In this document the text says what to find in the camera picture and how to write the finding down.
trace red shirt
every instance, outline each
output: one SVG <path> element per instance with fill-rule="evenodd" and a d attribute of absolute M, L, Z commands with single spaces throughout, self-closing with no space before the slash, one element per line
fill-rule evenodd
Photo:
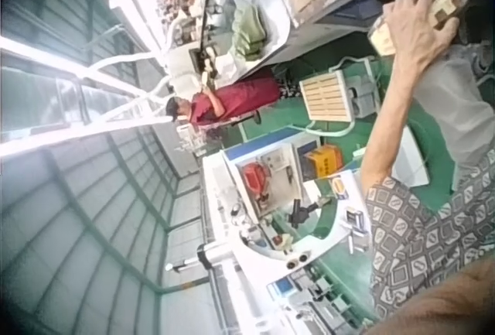
<path fill-rule="evenodd" d="M 225 113 L 216 117 L 210 99 L 203 93 L 193 96 L 193 112 L 189 122 L 194 125 L 210 125 L 219 121 L 245 115 L 275 103 L 280 90 L 270 70 L 262 70 L 245 81 L 237 82 L 215 91 L 225 108 Z"/>

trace person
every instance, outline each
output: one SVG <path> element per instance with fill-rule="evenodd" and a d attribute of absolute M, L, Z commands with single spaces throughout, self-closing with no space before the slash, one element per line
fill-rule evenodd
<path fill-rule="evenodd" d="M 172 116 L 173 121 L 185 116 L 193 125 L 211 125 L 254 112 L 279 98 L 300 96 L 298 84 L 290 78 L 277 80 L 269 69 L 265 69 L 247 80 L 215 91 L 203 87 L 192 101 L 171 97 L 166 105 L 166 114 Z"/>
<path fill-rule="evenodd" d="M 384 320 L 373 334 L 474 333 L 469 329 L 493 315 L 495 114 L 478 91 L 476 58 L 449 47 L 459 20 L 441 29 L 428 24 L 432 1 L 384 6 L 397 52 L 361 166 L 373 238 L 371 292 Z M 438 123 L 461 174 L 438 212 L 391 177 L 413 99 Z"/>

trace cap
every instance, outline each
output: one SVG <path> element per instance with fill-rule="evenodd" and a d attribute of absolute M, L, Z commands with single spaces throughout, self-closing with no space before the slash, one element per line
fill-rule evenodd
<path fill-rule="evenodd" d="M 172 122 L 177 119 L 177 116 L 179 115 L 179 105 L 177 104 L 175 97 L 171 97 L 169 101 L 167 101 L 165 112 L 168 116 L 172 116 Z"/>

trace patterned shirt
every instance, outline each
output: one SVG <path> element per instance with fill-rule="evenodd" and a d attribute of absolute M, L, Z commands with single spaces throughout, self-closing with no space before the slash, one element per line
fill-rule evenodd
<path fill-rule="evenodd" d="M 374 239 L 371 292 L 383 319 L 495 247 L 495 149 L 437 213 L 390 177 L 370 188 L 367 209 Z"/>

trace factory floor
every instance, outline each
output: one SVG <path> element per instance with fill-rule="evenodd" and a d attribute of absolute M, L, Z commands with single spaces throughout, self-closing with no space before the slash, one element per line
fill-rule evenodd
<path fill-rule="evenodd" d="M 296 80 L 301 80 L 328 70 L 329 67 L 339 63 L 344 56 L 362 57 L 374 55 L 374 51 L 369 45 L 365 35 L 353 33 L 313 50 L 297 60 L 277 66 L 275 74 L 288 68 Z M 375 70 L 376 74 L 379 75 L 379 84 L 382 87 L 386 87 L 390 77 L 391 63 L 382 61 L 378 67 L 375 64 Z M 493 103 L 493 83 L 486 83 L 486 86 L 482 86 L 481 90 L 483 97 Z M 286 125 L 305 127 L 310 123 L 301 98 L 279 101 L 274 107 L 262 110 L 261 119 L 262 123 L 260 125 L 256 125 L 251 120 L 243 124 L 247 139 L 272 132 Z M 338 145 L 343 151 L 344 161 L 349 162 L 352 159 L 354 150 L 366 146 L 373 122 L 374 116 L 364 120 L 357 120 L 356 127 L 350 134 L 342 138 L 327 138 L 326 141 Z M 326 124 L 319 123 L 317 128 L 336 131 L 346 125 L 336 123 L 329 124 L 326 127 Z M 446 151 L 446 144 L 438 125 L 417 104 L 413 104 L 411 108 L 408 125 L 414 133 L 430 177 L 429 185 L 415 187 L 413 190 L 432 210 L 438 210 L 450 197 L 454 168 L 453 161 Z M 224 144 L 230 146 L 241 140 L 241 133 L 237 128 L 232 128 L 229 131 L 227 142 Z M 342 245 L 322 256 L 319 265 L 330 280 L 339 285 L 340 291 L 358 306 L 357 311 L 361 316 L 372 317 L 373 308 L 369 293 L 370 260 L 371 257 L 368 255 L 349 255 L 347 247 Z"/>

